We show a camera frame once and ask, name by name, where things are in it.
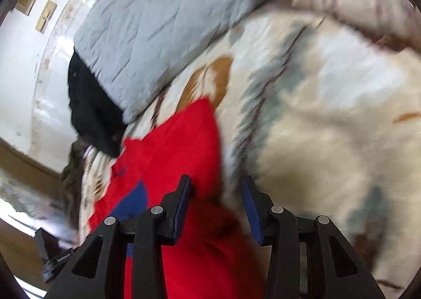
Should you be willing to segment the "black cloth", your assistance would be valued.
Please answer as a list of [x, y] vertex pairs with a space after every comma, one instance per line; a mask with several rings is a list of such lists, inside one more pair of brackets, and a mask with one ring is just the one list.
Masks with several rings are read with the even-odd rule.
[[78, 53], [73, 53], [68, 66], [68, 97], [71, 123], [78, 135], [106, 155], [119, 157], [126, 129], [123, 112], [110, 100]]

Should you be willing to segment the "leaf-patterned cream fleece blanket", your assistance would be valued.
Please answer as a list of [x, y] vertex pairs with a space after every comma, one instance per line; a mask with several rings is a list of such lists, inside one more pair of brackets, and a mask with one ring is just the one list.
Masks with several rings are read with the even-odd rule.
[[251, 243], [235, 192], [249, 174], [294, 214], [327, 215], [397, 298], [420, 267], [420, 55], [370, 42], [337, 21], [267, 5], [208, 47], [147, 102], [125, 131], [142, 155], [189, 104], [218, 129], [223, 227], [188, 246], [176, 272], [199, 298], [257, 298], [268, 253]]

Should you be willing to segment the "dark brown knitted cloth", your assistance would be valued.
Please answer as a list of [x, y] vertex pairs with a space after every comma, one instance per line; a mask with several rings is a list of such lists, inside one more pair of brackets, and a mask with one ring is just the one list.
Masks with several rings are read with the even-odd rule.
[[63, 212], [69, 226], [77, 231], [81, 204], [81, 181], [84, 171], [84, 155], [89, 144], [80, 136], [71, 144], [68, 163], [60, 174]]

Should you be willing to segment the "grey quilted pillow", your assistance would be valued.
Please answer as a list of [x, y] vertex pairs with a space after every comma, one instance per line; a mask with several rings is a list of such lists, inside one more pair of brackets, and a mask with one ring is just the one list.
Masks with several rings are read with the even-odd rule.
[[194, 58], [264, 0], [97, 0], [74, 48], [131, 122]]

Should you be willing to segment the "red and blue garment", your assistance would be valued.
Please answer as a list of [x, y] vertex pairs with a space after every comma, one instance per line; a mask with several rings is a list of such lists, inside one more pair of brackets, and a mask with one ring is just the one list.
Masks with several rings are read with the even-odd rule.
[[200, 99], [142, 139], [126, 139], [88, 226], [161, 206], [170, 225], [162, 249], [169, 298], [262, 298], [265, 280], [237, 218], [225, 208], [211, 102]]

